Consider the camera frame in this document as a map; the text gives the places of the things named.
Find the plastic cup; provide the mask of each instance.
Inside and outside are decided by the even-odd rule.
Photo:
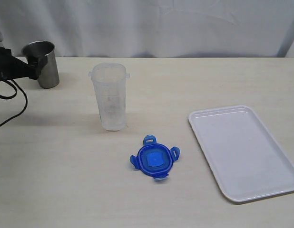
[[[96,65],[91,76],[103,128],[118,131],[126,126],[126,68],[117,63]]]

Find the clear plastic container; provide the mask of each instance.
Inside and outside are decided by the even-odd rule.
[[[102,126],[118,131],[126,126],[126,68],[117,63],[96,65],[91,76]]]

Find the metal cup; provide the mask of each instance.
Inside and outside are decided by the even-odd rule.
[[[59,75],[56,65],[55,46],[48,41],[35,41],[23,47],[22,53],[28,59],[29,56],[48,58],[48,63],[41,70],[38,78],[40,87],[50,89],[59,84]]]

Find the blue lid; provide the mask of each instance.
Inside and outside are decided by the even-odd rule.
[[[157,143],[153,135],[147,135],[143,140],[144,146],[138,151],[137,157],[132,155],[130,162],[136,169],[156,180],[168,176],[172,164],[178,160],[180,149],[177,147],[169,150],[166,146]]]

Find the black cable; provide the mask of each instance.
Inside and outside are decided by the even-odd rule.
[[[23,91],[23,89],[13,79],[11,79],[11,81],[14,83],[14,85],[11,82],[8,82],[8,81],[3,81],[3,82],[5,82],[6,84],[10,85],[16,91],[16,93],[14,95],[12,95],[12,96],[2,96],[2,95],[0,95],[0,98],[1,99],[5,99],[5,100],[13,99],[16,96],[16,94],[17,94],[17,88],[18,88],[23,93],[23,95],[24,95],[25,105],[24,105],[24,107],[23,107],[23,109],[22,109],[22,111],[20,113],[14,115],[12,117],[10,117],[9,119],[7,119],[6,121],[4,121],[2,123],[0,123],[0,127],[2,127],[4,124],[6,124],[7,122],[11,121],[12,119],[14,119],[14,118],[20,116],[21,114],[23,114],[23,112],[28,107],[28,97],[27,97],[26,93]]]

